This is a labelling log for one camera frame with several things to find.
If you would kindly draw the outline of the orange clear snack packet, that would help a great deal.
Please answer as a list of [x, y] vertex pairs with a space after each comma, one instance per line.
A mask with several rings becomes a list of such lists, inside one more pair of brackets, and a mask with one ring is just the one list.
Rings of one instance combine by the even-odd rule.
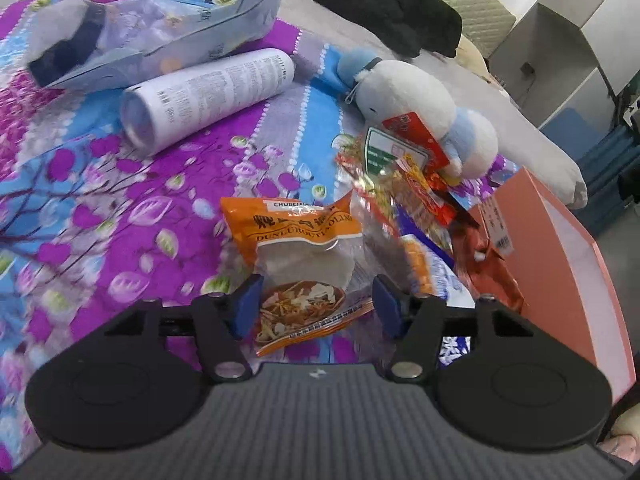
[[326, 206], [225, 197], [221, 208], [235, 248], [264, 278], [259, 307], [235, 315], [258, 358], [330, 336], [373, 311], [374, 266], [352, 194]]

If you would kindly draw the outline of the green white snack packet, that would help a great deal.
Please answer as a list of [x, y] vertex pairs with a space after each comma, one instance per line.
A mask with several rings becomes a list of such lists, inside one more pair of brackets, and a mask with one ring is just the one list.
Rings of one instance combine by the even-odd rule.
[[363, 166], [368, 174], [377, 176], [394, 160], [405, 155], [410, 155], [421, 169], [427, 163], [427, 154], [408, 142], [378, 128], [368, 128], [363, 138]]

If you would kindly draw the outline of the red snack packet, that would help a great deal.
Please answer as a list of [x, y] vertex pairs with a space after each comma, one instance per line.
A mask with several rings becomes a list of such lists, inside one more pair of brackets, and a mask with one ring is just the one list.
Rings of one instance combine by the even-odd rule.
[[449, 158], [444, 150], [415, 112], [387, 118], [383, 126], [395, 136], [420, 146], [427, 154], [428, 171], [441, 170], [449, 165]]

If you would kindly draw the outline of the pink cardboard box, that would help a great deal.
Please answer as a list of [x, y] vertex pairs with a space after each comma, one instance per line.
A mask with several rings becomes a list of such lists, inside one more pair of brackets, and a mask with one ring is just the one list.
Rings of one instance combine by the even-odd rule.
[[614, 401], [636, 381], [622, 308], [596, 241], [528, 170], [470, 209], [502, 250], [522, 315], [594, 364]]

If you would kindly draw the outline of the blue snack packet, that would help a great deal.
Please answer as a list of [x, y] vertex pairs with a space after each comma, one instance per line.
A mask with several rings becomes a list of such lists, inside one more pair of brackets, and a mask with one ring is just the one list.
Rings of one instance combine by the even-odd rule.
[[475, 300], [454, 273], [454, 260], [397, 207], [399, 240], [409, 269], [414, 296], [436, 296], [448, 307], [474, 309]]

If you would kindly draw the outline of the red orange foil packet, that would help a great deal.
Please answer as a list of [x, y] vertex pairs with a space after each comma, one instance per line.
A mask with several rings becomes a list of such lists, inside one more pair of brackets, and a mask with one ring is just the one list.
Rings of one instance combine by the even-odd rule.
[[472, 297], [493, 296], [510, 310], [521, 313], [526, 301], [520, 286], [480, 225], [467, 218], [454, 220], [449, 234], [454, 272]]

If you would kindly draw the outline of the colourful floral bedsheet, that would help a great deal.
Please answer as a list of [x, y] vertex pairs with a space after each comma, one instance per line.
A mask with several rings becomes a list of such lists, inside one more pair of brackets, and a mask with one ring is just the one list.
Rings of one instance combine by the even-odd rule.
[[[277, 22], [265, 48], [295, 64], [288, 90], [152, 158], [134, 154], [119, 90], [39, 88], [26, 55], [45, 10], [63, 0], [17, 0], [1, 11], [1, 467], [40, 445], [24, 391], [45, 362], [138, 299], [188, 304], [244, 278], [220, 200], [346, 193], [334, 158], [363, 129], [337, 76], [342, 50]], [[209, 13], [226, 0], [117, 3], [125, 23], [147, 3]]]

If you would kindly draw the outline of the blue curtain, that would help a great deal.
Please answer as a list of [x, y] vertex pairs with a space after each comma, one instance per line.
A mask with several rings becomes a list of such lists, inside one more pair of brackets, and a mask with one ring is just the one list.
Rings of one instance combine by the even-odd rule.
[[621, 198], [618, 177], [639, 161], [639, 135], [626, 124], [612, 130], [578, 162], [588, 203], [574, 212], [593, 236], [599, 236], [625, 212], [631, 196]]

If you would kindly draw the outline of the white spray can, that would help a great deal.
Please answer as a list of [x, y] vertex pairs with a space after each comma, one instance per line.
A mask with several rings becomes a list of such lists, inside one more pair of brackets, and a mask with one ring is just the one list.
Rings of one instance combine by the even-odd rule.
[[120, 122], [137, 152], [153, 156], [221, 119], [270, 99], [294, 79], [279, 49], [245, 52], [136, 84], [122, 95]]

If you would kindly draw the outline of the white blue plush toy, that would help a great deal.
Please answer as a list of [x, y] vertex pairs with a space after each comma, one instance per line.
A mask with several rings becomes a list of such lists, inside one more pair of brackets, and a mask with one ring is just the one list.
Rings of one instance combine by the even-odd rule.
[[449, 165], [441, 169], [447, 176], [483, 177], [497, 158], [498, 136], [492, 123], [476, 110], [457, 106], [444, 84], [419, 67], [355, 49], [341, 56], [336, 71], [349, 88], [347, 101], [356, 105], [369, 125], [408, 142], [383, 122], [415, 112], [449, 158]]

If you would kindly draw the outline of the beige pillow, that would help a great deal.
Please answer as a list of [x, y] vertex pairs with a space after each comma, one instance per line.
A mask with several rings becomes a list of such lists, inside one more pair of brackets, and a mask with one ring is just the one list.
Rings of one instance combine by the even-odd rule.
[[480, 50], [475, 47], [469, 38], [464, 35], [460, 37], [459, 44], [456, 49], [454, 60], [462, 67], [466, 68], [475, 75], [488, 79], [490, 73]]

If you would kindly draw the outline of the light blue plastic pouch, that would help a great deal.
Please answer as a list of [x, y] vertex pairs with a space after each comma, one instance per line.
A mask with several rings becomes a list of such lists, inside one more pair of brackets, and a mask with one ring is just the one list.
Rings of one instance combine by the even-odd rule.
[[62, 0], [35, 14], [26, 66], [41, 88], [124, 88], [265, 37], [282, 0]]

